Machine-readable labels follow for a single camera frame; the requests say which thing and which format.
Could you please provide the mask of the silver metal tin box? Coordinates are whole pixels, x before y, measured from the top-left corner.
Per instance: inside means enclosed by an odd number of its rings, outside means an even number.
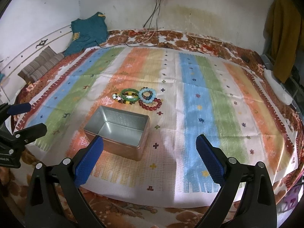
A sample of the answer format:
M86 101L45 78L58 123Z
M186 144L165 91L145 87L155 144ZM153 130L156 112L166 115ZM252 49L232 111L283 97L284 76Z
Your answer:
M104 150L140 161L146 145L150 119L147 115L101 105L90 117L84 132L91 141L101 136Z

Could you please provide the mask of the floral brown bed blanket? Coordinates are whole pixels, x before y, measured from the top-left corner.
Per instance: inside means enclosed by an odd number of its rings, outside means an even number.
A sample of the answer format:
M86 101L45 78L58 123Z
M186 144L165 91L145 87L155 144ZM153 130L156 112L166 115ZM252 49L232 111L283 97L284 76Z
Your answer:
M243 49L217 39L201 38L188 33L172 30L160 32L147 32L143 30L113 30L110 31L108 41L101 46L90 47L79 53L62 59L55 67L34 83L26 83L22 78L10 81L13 89L12 100L19 103L29 102L41 93L58 73L76 60L82 59L89 51L97 48L110 49L117 47L128 48L159 48L181 51L187 54L216 57L229 61L252 71L264 82L264 89L279 112L297 132L296 149L298 166L282 179L272 182L275 200L281 201L296 184L303 173L303 124L297 112L289 105L283 104L275 95L270 85L264 78L262 60L255 51ZM9 121L13 130L23 115L18 115ZM1 182L8 191L7 201L9 206L19 215L24 216L26 197L30 178L38 159L29 150L28 145L21 156L20 169L1 169ZM107 227L194 227L206 212L208 206L199 207L158 207L141 205L128 201L117 200L111 197L81 188L83 195L94 210L98 218L105 222Z

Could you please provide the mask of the striped brown pillow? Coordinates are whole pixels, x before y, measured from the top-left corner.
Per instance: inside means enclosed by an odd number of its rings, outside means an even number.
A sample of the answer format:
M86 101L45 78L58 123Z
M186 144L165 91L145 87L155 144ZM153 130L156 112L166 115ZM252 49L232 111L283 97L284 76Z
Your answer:
M18 76L26 83L34 83L43 77L49 70L55 67L62 59L63 53L55 53L49 46L24 67Z

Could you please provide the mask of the teal sweater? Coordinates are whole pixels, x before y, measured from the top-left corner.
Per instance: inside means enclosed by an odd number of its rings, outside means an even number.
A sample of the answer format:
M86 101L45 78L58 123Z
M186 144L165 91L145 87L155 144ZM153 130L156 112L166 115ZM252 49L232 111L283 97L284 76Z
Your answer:
M105 19L106 16L103 13L97 12L88 19L72 21L72 42L64 51L64 56L67 57L106 42L109 33Z

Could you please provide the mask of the mustard yellow hanging garment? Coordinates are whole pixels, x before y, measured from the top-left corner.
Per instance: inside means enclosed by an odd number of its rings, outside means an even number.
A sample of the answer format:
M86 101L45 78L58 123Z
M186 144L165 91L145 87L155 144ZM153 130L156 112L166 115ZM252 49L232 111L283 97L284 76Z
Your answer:
M266 53L273 60L274 76L282 83L290 77L297 52L303 49L303 17L292 0L274 0L267 15Z

